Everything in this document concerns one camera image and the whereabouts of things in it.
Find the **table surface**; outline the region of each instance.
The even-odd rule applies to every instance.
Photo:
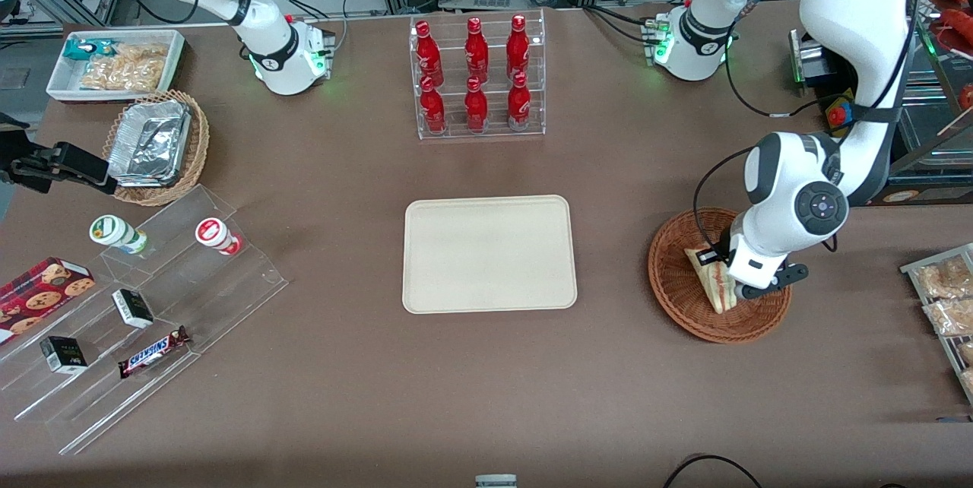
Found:
[[[654,14],[654,8],[636,11]],[[292,284],[78,456],[35,423],[0,420],[0,477],[31,486],[660,486],[696,452],[765,486],[969,486],[969,412],[900,265],[973,242],[970,207],[859,208],[810,266],[781,327],[709,344],[661,311],[645,259],[710,166],[774,130],[720,73],[684,83],[587,14],[547,11],[548,135],[420,143],[404,17],[354,21],[334,77],[276,97],[228,27],[184,28],[176,86],[211,125],[202,182]],[[771,111],[788,90],[795,3],[741,21],[734,78]],[[41,143],[100,151],[118,106],[52,101]],[[741,165],[703,204],[745,207]],[[404,211],[420,199],[559,194],[571,208],[578,301],[555,312],[411,315]],[[139,208],[83,186],[18,189],[0,280],[48,255],[83,261],[98,214]],[[745,486],[696,464],[675,486]]]

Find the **red cookie box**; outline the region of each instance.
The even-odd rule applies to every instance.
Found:
[[[0,345],[94,287],[83,267],[48,258],[0,287]]]

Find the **round wicker tray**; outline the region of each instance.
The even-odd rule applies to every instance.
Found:
[[[736,212],[726,208],[701,208],[699,219],[709,239],[719,239]],[[791,288],[755,300],[741,300],[725,314],[713,305],[699,284],[699,277],[684,249],[705,246],[692,211],[675,215],[660,228],[649,248],[649,281],[661,307],[678,323],[703,340],[720,344],[742,344],[766,335],[780,325],[788,312]]]
[[[199,180],[202,173],[202,166],[206,162],[206,148],[209,146],[209,124],[206,122],[206,114],[202,113],[199,105],[195,103],[188,94],[181,93],[179,90],[167,90],[164,93],[150,94],[145,99],[136,100],[136,103],[161,103],[164,100],[179,100],[185,103],[192,110],[192,121],[190,123],[190,135],[185,143],[185,155],[183,156],[182,176],[177,183],[169,188],[123,188],[121,186],[115,190],[115,198],[126,203],[141,204],[143,207],[159,207],[163,204],[173,203],[173,201],[188,194]],[[115,125],[108,132],[108,141],[105,141],[104,148],[101,149],[101,157],[108,159],[108,154],[115,143],[115,133],[119,130],[119,123],[122,121],[122,114],[115,118]]]

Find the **red bottle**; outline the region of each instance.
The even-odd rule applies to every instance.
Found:
[[[472,17],[466,21],[466,31],[466,68],[481,84],[486,83],[490,79],[490,48],[483,38],[483,24]]]
[[[507,38],[507,78],[513,81],[517,70],[528,71],[531,59],[531,41],[528,39],[528,20],[522,14],[515,14],[510,20],[510,37]]]
[[[420,94],[420,106],[423,107],[426,127],[432,134],[441,135],[445,132],[445,108],[442,107],[442,97],[439,96],[429,76],[420,79],[420,87],[423,89],[423,93]]]
[[[528,90],[528,75],[524,70],[514,72],[514,87],[507,96],[507,125],[513,131],[524,131],[528,128],[528,117],[531,116],[531,92]]]
[[[418,21],[416,23],[416,35],[420,41],[416,45],[416,56],[420,60],[420,70],[424,76],[432,78],[434,87],[442,85],[442,58],[439,55],[439,46],[429,35],[429,23]]]
[[[474,135],[487,132],[487,96],[480,90],[480,79],[470,76],[466,80],[466,126]]]

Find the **acrylic display stand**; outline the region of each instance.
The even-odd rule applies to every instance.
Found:
[[[45,423],[62,454],[76,454],[180,374],[214,343],[287,286],[260,249],[246,241],[233,208],[204,186],[167,205],[139,226],[149,236],[141,255],[105,249],[88,263],[97,286],[28,333],[0,347],[0,401],[17,421]],[[243,237],[243,249],[220,255],[195,241],[204,218],[225,221]],[[111,294],[138,290],[155,315],[149,328],[125,325]],[[125,380],[127,360],[184,325],[192,341]],[[77,375],[55,374],[39,339],[70,336],[82,346],[88,367]]]
[[[915,271],[922,266],[937,264],[942,262],[942,260],[959,256],[962,258],[963,262],[966,263],[966,268],[970,270],[971,274],[973,274],[973,257],[971,257],[971,255],[973,255],[973,243],[970,243],[970,245],[959,246],[956,249],[946,250],[946,252],[941,252],[939,255],[929,256],[928,258],[922,259],[918,262],[907,264],[900,267],[899,270],[900,272],[909,276],[909,280],[913,284],[913,287],[915,287],[915,292],[917,292],[918,298],[920,298],[922,301],[922,305],[928,306],[936,299],[927,294],[927,291],[925,291],[925,288],[921,286],[918,278],[915,277]],[[951,364],[953,372],[956,373],[956,377],[959,377],[959,373],[961,373],[963,370],[973,367],[971,364],[967,364],[966,361],[963,360],[962,355],[959,354],[959,346],[969,342],[971,340],[970,336],[937,335],[937,338],[939,338],[939,342],[943,344],[943,349],[946,351],[946,357],[949,357],[949,364]],[[966,388],[966,385],[960,385],[963,388],[964,394],[966,394],[967,401],[969,401],[969,404],[973,406],[973,394],[971,394],[968,388]],[[966,421],[973,421],[973,414],[969,415],[966,418]]]
[[[490,79],[484,84],[483,92],[490,108],[490,125],[483,135],[474,135],[466,127],[466,79],[469,71],[466,69],[466,18],[455,14],[437,13],[423,14],[413,17],[410,24],[409,50],[411,70],[413,70],[413,92],[416,97],[417,130],[422,139],[483,139],[483,138],[520,138],[531,135],[544,135],[547,130],[545,110],[545,90],[547,79],[545,76],[544,49],[547,38],[544,31],[544,14],[542,11],[521,11],[528,21],[526,32],[531,41],[531,60],[528,65],[528,89],[531,91],[531,117],[528,127],[524,131],[515,132],[507,125],[507,94],[512,86],[507,79],[507,38],[510,36],[510,20],[514,12],[477,14],[483,24],[483,38],[490,48]],[[444,83],[438,91],[442,96],[445,107],[445,132],[434,135],[429,132],[423,120],[423,107],[420,106],[420,66],[416,56],[416,23],[428,21],[432,37],[439,44],[442,56],[442,74]]]

